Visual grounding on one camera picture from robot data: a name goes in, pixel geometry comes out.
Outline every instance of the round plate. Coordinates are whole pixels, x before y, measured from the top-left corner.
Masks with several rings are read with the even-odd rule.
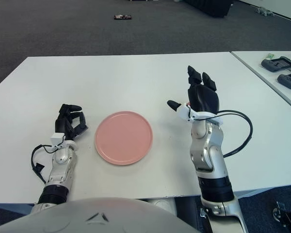
[[[147,120],[129,111],[105,118],[95,134],[95,146],[100,156],[116,165],[141,160],[149,152],[152,140],[152,129]]]

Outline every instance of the black cable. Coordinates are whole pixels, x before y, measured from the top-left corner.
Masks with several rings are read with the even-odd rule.
[[[249,132],[249,135],[246,138],[246,140],[239,147],[237,147],[235,150],[232,150],[231,152],[223,155],[224,158],[227,158],[227,157],[229,157],[231,155],[234,155],[234,154],[240,152],[248,144],[248,142],[252,138],[253,125],[252,125],[252,122],[251,122],[250,118],[247,115],[245,115],[244,113],[242,113],[242,112],[235,111],[235,110],[221,110],[221,111],[217,112],[217,114],[218,113],[225,113],[225,114],[221,114],[221,115],[217,115],[217,116],[213,116],[213,117],[209,117],[209,118],[205,118],[205,119],[196,119],[196,120],[208,120],[208,119],[213,119],[213,118],[216,118],[216,117],[222,117],[222,116],[225,116],[225,115],[236,115],[236,116],[239,116],[239,117],[245,119],[248,122],[249,126],[250,126],[250,132]]]
[[[64,136],[63,136],[63,140],[61,143],[59,143],[57,146],[61,145],[62,143],[64,142]],[[56,150],[52,151],[52,152],[49,152],[46,147],[52,147],[51,145],[39,145],[37,146],[36,148],[33,149],[32,153],[31,153],[31,167],[34,171],[34,173],[40,178],[40,180],[42,180],[43,183],[46,183],[46,181],[43,179],[42,175],[41,175],[41,170],[44,168],[44,166],[42,164],[39,164],[39,163],[36,163],[36,165],[34,165],[33,163],[33,156],[34,156],[34,153],[42,148],[48,153],[48,154],[53,154],[55,153],[56,151],[59,150],[59,148],[57,148]]]

